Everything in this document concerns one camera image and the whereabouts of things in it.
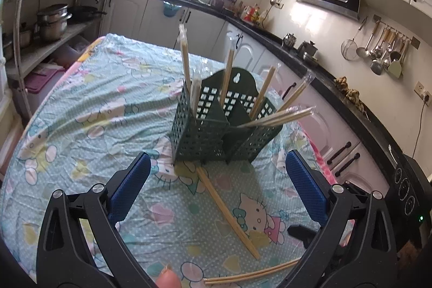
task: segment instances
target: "blue gripper pad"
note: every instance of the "blue gripper pad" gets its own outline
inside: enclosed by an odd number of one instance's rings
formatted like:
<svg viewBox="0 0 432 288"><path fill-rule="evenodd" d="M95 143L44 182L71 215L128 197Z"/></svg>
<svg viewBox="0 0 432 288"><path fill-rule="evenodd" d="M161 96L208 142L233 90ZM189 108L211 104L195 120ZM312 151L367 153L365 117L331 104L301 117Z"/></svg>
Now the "blue gripper pad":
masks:
<svg viewBox="0 0 432 288"><path fill-rule="evenodd" d="M114 226L126 218L133 202L150 175L150 157L143 153L128 167L129 173L111 196L108 220Z"/></svg>
<svg viewBox="0 0 432 288"><path fill-rule="evenodd" d="M311 174L314 171L310 169L297 150L290 151L286 155L285 165L288 176L309 216L313 221L324 226L328 219L328 200Z"/></svg>

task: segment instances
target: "metal screw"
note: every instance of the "metal screw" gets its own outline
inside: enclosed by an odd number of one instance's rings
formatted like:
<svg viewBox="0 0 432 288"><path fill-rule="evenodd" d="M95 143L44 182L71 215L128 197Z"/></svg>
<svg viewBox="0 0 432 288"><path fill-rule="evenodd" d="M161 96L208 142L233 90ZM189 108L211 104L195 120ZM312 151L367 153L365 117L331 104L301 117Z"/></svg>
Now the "metal screw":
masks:
<svg viewBox="0 0 432 288"><path fill-rule="evenodd" d="M343 193L343 187L340 184L333 185L332 189L335 193Z"/></svg>
<svg viewBox="0 0 432 288"><path fill-rule="evenodd" d="M63 194L63 192L61 190L57 189L53 192L53 198L57 199L57 198L61 197L62 194Z"/></svg>
<svg viewBox="0 0 432 288"><path fill-rule="evenodd" d="M372 195L374 196L375 199L382 199L382 194L381 192L374 190Z"/></svg>
<svg viewBox="0 0 432 288"><path fill-rule="evenodd" d="M102 192L103 190L104 190L104 185L103 184L95 184L94 186L93 186L93 188L92 188L92 191L94 192L94 193L100 193L100 192Z"/></svg>

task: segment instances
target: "black countertop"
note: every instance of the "black countertop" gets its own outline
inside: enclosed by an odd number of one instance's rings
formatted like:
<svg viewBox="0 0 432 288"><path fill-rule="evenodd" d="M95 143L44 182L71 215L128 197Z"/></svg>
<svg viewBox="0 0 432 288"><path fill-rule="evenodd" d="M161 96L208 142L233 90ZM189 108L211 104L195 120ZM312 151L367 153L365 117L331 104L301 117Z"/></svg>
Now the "black countertop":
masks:
<svg viewBox="0 0 432 288"><path fill-rule="evenodd" d="M401 148L366 105L364 107L367 116L362 114L353 103L336 89L333 82L335 78L332 74L320 66L310 67L296 55L294 50L287 51L285 48L282 48L282 40L279 37L237 18L224 15L220 11L205 4L189 0L163 1L200 10L230 22L262 44L299 77L302 77L308 69L312 70L316 74L316 79L312 82L312 87L329 102L359 137L387 181L390 181L394 173L393 158L388 150L389 144L392 147L392 152L396 161L405 161L405 156Z"/></svg>

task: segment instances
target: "wall outlet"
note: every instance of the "wall outlet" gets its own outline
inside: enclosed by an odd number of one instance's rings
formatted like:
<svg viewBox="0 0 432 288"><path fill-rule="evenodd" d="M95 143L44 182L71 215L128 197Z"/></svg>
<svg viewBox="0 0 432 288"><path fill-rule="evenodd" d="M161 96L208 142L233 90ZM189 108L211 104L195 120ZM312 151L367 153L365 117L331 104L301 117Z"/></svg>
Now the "wall outlet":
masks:
<svg viewBox="0 0 432 288"><path fill-rule="evenodd" d="M417 84L416 84L416 86L414 87L414 92L416 92L418 94L418 96L423 99L422 96L423 96L423 91L424 90L425 90L425 86L423 86L421 84L421 82L418 81Z"/></svg>
<svg viewBox="0 0 432 288"><path fill-rule="evenodd" d="M426 102L426 105L429 106L431 104L432 96L429 93L429 91L425 89L425 86L423 86L420 81L418 81L417 84L416 84L416 86L414 87L414 92L416 92L417 95L422 100L424 100L425 96L428 95L429 96L429 100Z"/></svg>

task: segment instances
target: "chopstick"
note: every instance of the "chopstick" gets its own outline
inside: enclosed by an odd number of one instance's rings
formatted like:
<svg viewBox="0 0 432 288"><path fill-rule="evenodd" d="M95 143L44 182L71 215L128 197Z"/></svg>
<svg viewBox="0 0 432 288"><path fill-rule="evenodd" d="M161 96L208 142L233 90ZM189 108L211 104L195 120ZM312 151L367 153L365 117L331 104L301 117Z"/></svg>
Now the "chopstick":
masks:
<svg viewBox="0 0 432 288"><path fill-rule="evenodd" d="M269 267L267 269L262 269L260 271L243 273L241 275L236 275L236 276L204 278L204 284L205 285L229 284L229 283L247 281L250 279L257 279L263 276L270 275L272 273L289 269L290 267L296 265L299 262L299 260L300 258L288 261L287 263L283 263L277 266Z"/></svg>
<svg viewBox="0 0 432 288"><path fill-rule="evenodd" d="M232 70L232 61L234 60L234 49L231 48L228 53L228 60L226 62L226 67L223 72L223 81L222 81L222 88L220 90L220 106L223 109L223 105L225 104L225 98L226 98L226 92L228 91L228 84L230 82L229 78L231 77L231 70Z"/></svg>
<svg viewBox="0 0 432 288"><path fill-rule="evenodd" d="M228 210L228 208L226 207L222 198L219 196L216 189L213 187L213 184L211 183L211 181L207 177L207 175L204 172L204 170L202 169L202 167L197 167L197 173L198 173L198 176L200 177L200 180L202 181L204 186L207 188L207 190L209 191L214 202L218 206L219 210L222 212L225 219L231 225L235 234L237 234L237 236L240 238L240 240L243 242L243 244L246 246L246 248L251 252L251 254L254 256L254 258L258 260L261 256L258 253L257 249L252 244L249 237L241 229L240 225L237 223L237 221L234 219L234 217L231 215L231 212Z"/></svg>
<svg viewBox="0 0 432 288"><path fill-rule="evenodd" d="M184 29L184 24L180 24L180 43L181 43L181 58L183 60L183 71L184 80L186 81L186 88L188 93L191 93L191 71L189 69L189 50L187 47L186 31Z"/></svg>
<svg viewBox="0 0 432 288"><path fill-rule="evenodd" d="M294 93L290 97L288 97L287 101L276 112L289 108L292 105L292 103L294 103L294 101L299 97L299 95L302 94L302 92L305 90L307 86L308 83L306 81L303 81L301 85L297 87Z"/></svg>
<svg viewBox="0 0 432 288"><path fill-rule="evenodd" d="M255 120L257 115L258 115L258 112L260 111L261 105L262 105L263 100L264 100L264 95L270 86L270 82L273 78L275 71L276 71L276 68L274 66L272 66L269 70L269 73L267 74L267 77L263 83L263 87L261 87L260 93L258 94L258 97L256 98L254 106L252 107L252 110L249 113L249 117L251 118L251 120Z"/></svg>
<svg viewBox="0 0 432 288"><path fill-rule="evenodd" d="M243 125L239 125L237 127L255 127L255 126L270 126L275 123L279 123L280 121L293 121L299 118L308 116L313 114L314 107L310 107L303 110L295 110L296 108L285 109L284 111L279 111L274 114L270 114L266 117L260 118L259 120L254 120L249 123L244 123Z"/></svg>

